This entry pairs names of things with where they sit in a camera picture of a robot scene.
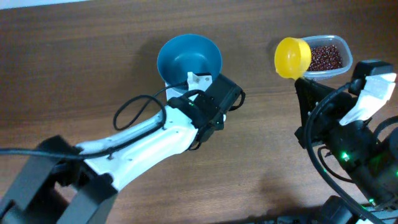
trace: clear plastic container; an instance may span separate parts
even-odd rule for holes
[[[351,51],[349,51],[348,45],[343,40],[343,38],[336,35],[318,35],[313,37],[304,37],[302,38],[306,43],[310,46],[310,48],[314,47],[326,47],[334,45],[337,47],[342,62],[342,68],[327,70],[327,71],[319,71],[319,72],[305,72],[304,77],[312,80],[323,80],[327,78],[334,77],[336,75],[345,73],[351,68],[353,64],[353,56],[351,55]]]

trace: wood grain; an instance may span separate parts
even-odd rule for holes
[[[293,81],[275,73],[274,49],[288,36],[335,34],[354,63],[398,65],[397,11],[397,1],[359,0],[88,1],[0,11],[0,146],[34,147],[56,134],[76,144],[115,133],[111,118],[121,104],[163,87],[160,48],[196,33],[218,45],[223,74],[246,91],[246,103],[200,150],[170,157],[128,185],[108,222],[214,223],[320,205],[334,192],[294,137],[299,103]],[[352,71],[323,83],[336,88]],[[395,93],[371,127],[397,107]],[[151,106],[142,119],[157,110]],[[26,159],[0,157],[0,195]],[[341,184],[364,202],[356,187]]]

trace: green light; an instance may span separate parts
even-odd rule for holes
[[[341,156],[345,161],[349,160],[349,156],[346,152],[343,152],[343,155]]]

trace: white arm casing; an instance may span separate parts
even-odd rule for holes
[[[340,120],[344,126],[353,121],[366,121],[390,100],[397,74],[387,73],[366,77],[366,84],[355,106]]]
[[[120,191],[136,177],[150,169],[156,163],[174,154],[187,150],[195,140],[198,130],[192,120],[179,109],[166,106],[167,120],[164,128],[126,146],[111,157],[103,156],[86,159],[97,174],[109,174],[113,178],[113,187]],[[162,119],[162,113],[108,138],[77,144],[82,154],[120,145],[156,126]]]

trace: yellow cup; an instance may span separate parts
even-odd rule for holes
[[[275,51],[275,69],[282,78],[294,80],[303,76],[311,64],[311,49],[302,39],[287,37]]]

